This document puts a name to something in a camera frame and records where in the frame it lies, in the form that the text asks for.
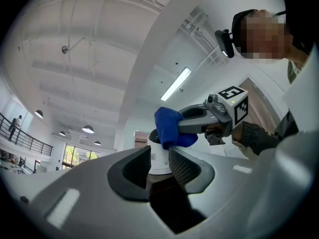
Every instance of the fluorescent light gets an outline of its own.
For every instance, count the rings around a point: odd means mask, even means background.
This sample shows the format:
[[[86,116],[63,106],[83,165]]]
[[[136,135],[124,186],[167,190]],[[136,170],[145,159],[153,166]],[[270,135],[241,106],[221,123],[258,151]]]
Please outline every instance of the fluorescent light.
[[[190,73],[191,71],[186,67],[160,99],[166,101],[175,92],[175,90],[180,87]]]

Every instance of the white cube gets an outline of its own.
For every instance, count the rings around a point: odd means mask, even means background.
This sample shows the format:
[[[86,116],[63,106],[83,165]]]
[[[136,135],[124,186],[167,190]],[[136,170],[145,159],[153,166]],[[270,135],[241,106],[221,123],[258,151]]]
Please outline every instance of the white cube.
[[[218,102],[222,103],[233,120],[233,129],[248,115],[248,91],[239,87],[229,87],[217,93]]]

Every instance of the ceiling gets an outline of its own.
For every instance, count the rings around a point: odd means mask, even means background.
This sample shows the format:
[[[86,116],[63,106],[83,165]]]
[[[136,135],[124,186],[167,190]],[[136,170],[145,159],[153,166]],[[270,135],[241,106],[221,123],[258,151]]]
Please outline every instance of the ceiling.
[[[103,148],[113,148],[132,68],[161,11],[159,4],[167,2],[33,0],[30,3],[19,22],[21,37],[16,52],[23,56],[19,66],[30,73],[45,108],[60,128],[82,132],[81,128],[90,124],[95,133],[88,135],[85,143],[93,146],[99,140]],[[209,29],[209,25],[206,23],[202,28]],[[209,41],[201,44],[185,27],[176,32],[140,86],[135,108],[129,111],[132,116],[153,119],[159,106],[173,106],[173,98],[166,103],[160,98],[185,67],[193,73],[184,88],[206,81],[207,74],[203,72],[211,73],[212,68],[223,62],[216,53],[203,68],[194,70],[210,52],[207,45],[212,49],[216,44],[211,36],[206,38]],[[68,46],[68,42],[70,47],[75,46],[63,54],[61,48]]]

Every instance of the wall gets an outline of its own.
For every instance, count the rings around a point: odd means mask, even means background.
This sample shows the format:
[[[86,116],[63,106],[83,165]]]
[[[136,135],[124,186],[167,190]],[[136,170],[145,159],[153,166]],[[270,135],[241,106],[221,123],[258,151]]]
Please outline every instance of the wall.
[[[213,70],[214,73],[209,81],[196,88],[186,88],[184,92],[179,93],[178,98],[176,97],[174,99],[172,108],[180,110],[188,105],[203,103],[209,94],[216,93],[217,91],[232,85],[238,86],[247,77],[250,77],[268,98],[280,119],[287,113],[288,107],[282,99],[284,91],[273,81],[273,79],[247,60],[235,56],[229,59],[226,64]],[[280,70],[287,71],[286,67],[281,68]]]
[[[51,152],[52,161],[50,164],[41,163],[41,165],[45,166],[48,172],[55,171],[56,167],[58,167],[59,170],[61,170],[65,142],[51,135],[50,145],[53,146],[53,149]]]
[[[31,135],[33,138],[50,145],[49,142],[51,141],[52,130],[40,120],[40,118],[34,116],[26,133]]]
[[[11,96],[11,93],[8,90],[6,84],[4,83],[3,78],[0,76],[0,111],[1,111],[1,113],[2,113],[6,103],[8,102],[10,96]]]
[[[150,133],[156,128],[154,120],[130,117],[123,130],[123,150],[134,148],[136,130]]]
[[[177,72],[182,72],[185,67],[190,70],[196,68],[198,62],[207,55],[202,49],[188,33],[178,29],[157,64],[174,72],[175,79]]]
[[[28,110],[22,105],[18,104],[11,96],[8,99],[6,105],[1,112],[9,121],[22,115],[22,120],[24,120]]]
[[[34,163],[35,163],[35,158],[26,158],[25,159],[25,165],[27,166],[27,167],[29,167],[30,169],[34,169]]]
[[[28,132],[30,125],[33,120],[33,115],[30,112],[27,112],[25,116],[22,117],[22,125],[21,130],[24,132]]]

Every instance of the ceiling light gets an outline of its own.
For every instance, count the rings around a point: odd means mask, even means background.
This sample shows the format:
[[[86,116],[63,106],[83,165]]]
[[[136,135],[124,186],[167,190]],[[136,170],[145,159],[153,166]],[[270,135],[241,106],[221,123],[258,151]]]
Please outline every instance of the ceiling light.
[[[90,125],[84,126],[82,130],[87,133],[94,133],[94,129]]]
[[[191,71],[186,67],[160,99],[166,101],[180,87],[190,73]]]
[[[41,119],[43,119],[43,112],[41,110],[36,110],[34,112],[38,117],[40,117]]]

